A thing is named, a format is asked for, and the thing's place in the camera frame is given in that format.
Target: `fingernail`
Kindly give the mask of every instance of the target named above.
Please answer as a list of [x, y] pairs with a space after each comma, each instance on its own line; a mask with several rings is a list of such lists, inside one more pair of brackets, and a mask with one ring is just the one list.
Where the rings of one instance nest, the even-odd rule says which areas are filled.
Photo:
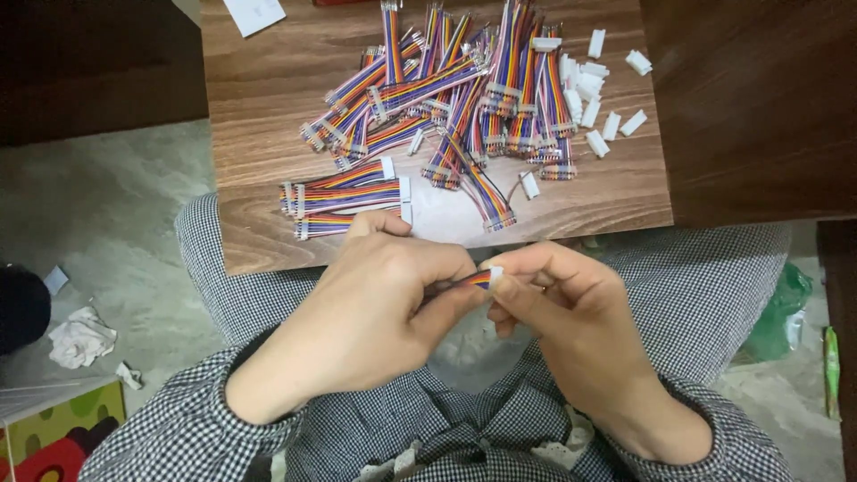
[[501, 276], [495, 283], [494, 295], [497, 298], [509, 299], [515, 295], [517, 290], [518, 286], [513, 280], [510, 280], [508, 276]]

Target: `checkered pants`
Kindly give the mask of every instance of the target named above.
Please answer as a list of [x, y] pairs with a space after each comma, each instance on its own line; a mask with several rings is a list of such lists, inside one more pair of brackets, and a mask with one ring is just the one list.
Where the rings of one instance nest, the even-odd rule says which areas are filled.
[[787, 225], [610, 239], [602, 260], [626, 282], [652, 364], [673, 397], [710, 423], [714, 446], [696, 464], [667, 466], [598, 433], [565, 470], [529, 452], [542, 442], [565, 442], [571, 429], [536, 344], [477, 395], [449, 389], [423, 367], [377, 389], [319, 397], [274, 425], [237, 419], [223, 400], [226, 378], [261, 343], [260, 334], [288, 322], [321, 269], [226, 276], [216, 201], [212, 194], [191, 202], [176, 229], [190, 277], [232, 348], [171, 379], [90, 458], [81, 480], [238, 480], [255, 457], [288, 445], [288, 480], [347, 481], [414, 440], [423, 442], [417, 463], [426, 466], [408, 479], [415, 481], [790, 479], [773, 442], [707, 388], [774, 290], [790, 242]]

